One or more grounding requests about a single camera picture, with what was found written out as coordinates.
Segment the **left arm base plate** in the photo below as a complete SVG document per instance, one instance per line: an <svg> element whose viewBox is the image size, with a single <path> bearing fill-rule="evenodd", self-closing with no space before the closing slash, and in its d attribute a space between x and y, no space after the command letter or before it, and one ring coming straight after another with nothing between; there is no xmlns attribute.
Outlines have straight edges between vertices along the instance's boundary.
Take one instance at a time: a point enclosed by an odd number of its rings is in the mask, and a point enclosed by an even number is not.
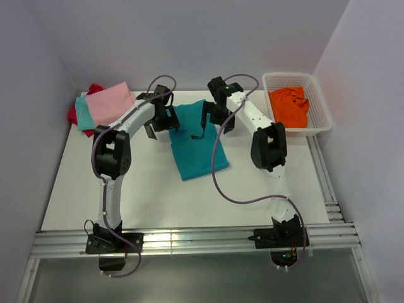
<svg viewBox="0 0 404 303"><path fill-rule="evenodd" d="M123 233L122 238L132 243L136 247L133 248L126 242L112 236L112 241L104 241L101 238L95 237L93 234L88 236L85 253L86 254L123 254L123 253L136 253L137 250L141 251L143 247L142 233Z"/></svg>

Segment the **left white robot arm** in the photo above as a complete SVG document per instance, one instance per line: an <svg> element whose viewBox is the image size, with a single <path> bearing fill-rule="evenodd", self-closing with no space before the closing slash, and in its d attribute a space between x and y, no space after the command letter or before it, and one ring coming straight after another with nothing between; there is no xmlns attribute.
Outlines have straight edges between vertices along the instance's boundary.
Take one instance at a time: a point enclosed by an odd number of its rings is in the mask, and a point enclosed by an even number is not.
<svg viewBox="0 0 404 303"><path fill-rule="evenodd" d="M179 120L172 102L135 103L118 120L98 126L92 146L91 163L100 180L100 206L96 224L104 231L100 245L108 252L118 251L123 244L121 189L132 162L131 139L142 128L149 138L155 133L179 129Z"/></svg>

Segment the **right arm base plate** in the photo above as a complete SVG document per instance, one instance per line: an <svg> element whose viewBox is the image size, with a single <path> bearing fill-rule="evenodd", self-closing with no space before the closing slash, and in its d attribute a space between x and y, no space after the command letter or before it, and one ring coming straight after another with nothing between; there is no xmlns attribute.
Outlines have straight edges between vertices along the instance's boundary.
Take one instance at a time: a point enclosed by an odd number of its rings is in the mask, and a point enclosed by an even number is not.
<svg viewBox="0 0 404 303"><path fill-rule="evenodd" d="M248 240L254 242L256 249L307 247L309 245L307 232L303 232L301 226L296 229L285 229L278 225L268 229L254 229Z"/></svg>

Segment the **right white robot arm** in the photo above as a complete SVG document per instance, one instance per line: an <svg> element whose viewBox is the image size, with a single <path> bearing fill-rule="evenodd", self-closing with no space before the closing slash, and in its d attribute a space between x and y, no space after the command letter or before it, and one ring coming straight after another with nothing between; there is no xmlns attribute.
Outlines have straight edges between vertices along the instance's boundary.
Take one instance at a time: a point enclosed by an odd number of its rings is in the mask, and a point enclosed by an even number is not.
<svg viewBox="0 0 404 303"><path fill-rule="evenodd" d="M247 201L232 199L220 189L215 176L215 157L220 136L227 124L238 118L252 135L250 157L254 166L268 173L275 180L281 193L270 194ZM219 97L216 102L203 102L201 127L204 129L210 121L219 125L211 156L211 176L218 193L227 201L248 205L258 201L270 200L273 203L273 238L280 246L287 246L298 232L305 234L304 221L299 210L289 198L290 191L285 177L287 140L285 127L266 117L248 98L248 94L236 92L228 97Z"/></svg>

